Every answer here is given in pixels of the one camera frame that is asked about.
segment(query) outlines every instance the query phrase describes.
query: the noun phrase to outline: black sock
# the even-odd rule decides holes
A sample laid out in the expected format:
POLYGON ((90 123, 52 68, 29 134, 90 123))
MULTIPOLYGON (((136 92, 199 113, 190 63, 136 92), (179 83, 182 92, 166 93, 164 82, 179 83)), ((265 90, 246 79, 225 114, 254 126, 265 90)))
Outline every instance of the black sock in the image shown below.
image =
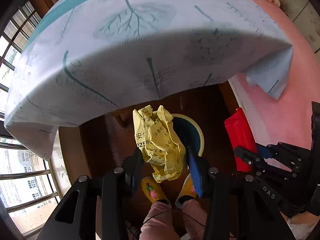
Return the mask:
POLYGON ((164 203, 164 204, 168 204, 168 201, 165 200, 165 199, 159 199, 159 200, 157 200, 156 202, 162 202, 162 203, 164 203))
POLYGON ((189 195, 184 195, 184 196, 182 196, 181 198, 179 198, 179 202, 180 202, 181 205, 183 205, 183 203, 184 203, 185 201, 188 201, 188 200, 190 200, 190 199, 195 199, 195 198, 192 197, 192 196, 189 196, 189 195))

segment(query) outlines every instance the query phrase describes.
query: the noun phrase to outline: pink pants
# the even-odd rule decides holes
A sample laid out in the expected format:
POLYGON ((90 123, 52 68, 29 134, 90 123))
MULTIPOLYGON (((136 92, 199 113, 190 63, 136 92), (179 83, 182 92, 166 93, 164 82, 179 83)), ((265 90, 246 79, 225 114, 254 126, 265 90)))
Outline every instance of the pink pants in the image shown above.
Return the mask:
MULTIPOLYGON (((162 202, 154 202, 145 221, 163 211, 170 211, 171 207, 162 202)), ((182 206, 182 212, 190 215, 201 224, 205 225, 207 213, 200 207, 195 199, 185 201, 182 206)), ((204 227, 199 225, 190 217, 183 215, 184 224, 191 240, 202 240, 204 227)), ((140 240, 178 240, 180 237, 174 231, 172 226, 171 212, 166 212, 151 218, 141 228, 140 240)))

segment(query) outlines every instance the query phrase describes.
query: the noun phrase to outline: person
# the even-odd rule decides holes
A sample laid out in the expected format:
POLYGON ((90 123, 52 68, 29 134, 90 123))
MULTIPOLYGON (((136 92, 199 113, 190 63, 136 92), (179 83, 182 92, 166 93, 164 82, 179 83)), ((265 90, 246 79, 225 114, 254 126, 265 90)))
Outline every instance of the person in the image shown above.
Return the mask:
MULTIPOLYGON (((146 197, 152 202, 152 205, 144 220, 145 223, 141 227, 140 240, 180 239, 172 225, 171 203, 162 191, 160 184, 153 177, 148 176, 141 181, 141 186, 146 197)), ((200 207, 200 204, 195 199, 196 197, 197 193, 189 174, 183 183, 175 205, 183 213, 202 224, 200 225, 187 215, 183 215, 184 224, 191 240, 202 239, 204 233, 203 225, 205 225, 207 219, 207 213, 200 207)))

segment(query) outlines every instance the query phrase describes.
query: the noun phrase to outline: yellow shoe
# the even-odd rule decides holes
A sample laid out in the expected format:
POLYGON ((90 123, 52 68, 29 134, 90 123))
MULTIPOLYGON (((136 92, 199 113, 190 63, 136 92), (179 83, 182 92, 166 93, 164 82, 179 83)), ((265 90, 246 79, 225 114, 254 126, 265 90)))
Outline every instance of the yellow shoe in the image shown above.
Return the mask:
POLYGON ((182 186, 182 189, 180 191, 180 194, 179 196, 177 197, 177 200, 176 200, 176 207, 178 208, 182 208, 182 204, 179 202, 179 199, 182 197, 182 196, 185 196, 185 195, 188 195, 188 196, 191 196, 193 198, 196 198, 197 197, 197 192, 195 191, 195 187, 193 186, 193 183, 192 183, 192 178, 191 178, 191 175, 189 174, 186 179, 184 180, 184 183, 183 183, 183 186, 182 186))
POLYGON ((157 200, 164 199, 168 202, 168 205, 171 206, 169 199, 165 196, 164 192, 159 183, 151 176, 147 176, 141 181, 142 191, 147 196, 147 198, 152 202, 157 200))

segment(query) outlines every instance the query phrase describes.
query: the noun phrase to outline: white tablecloth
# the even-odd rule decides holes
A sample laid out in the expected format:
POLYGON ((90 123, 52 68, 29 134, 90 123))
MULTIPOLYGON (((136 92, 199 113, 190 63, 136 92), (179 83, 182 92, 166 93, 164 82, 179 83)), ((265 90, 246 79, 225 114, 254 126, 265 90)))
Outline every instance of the white tablecloth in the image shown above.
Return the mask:
POLYGON ((60 0, 14 72, 5 126, 49 159, 59 126, 245 72, 274 98, 292 45, 251 0, 60 0))

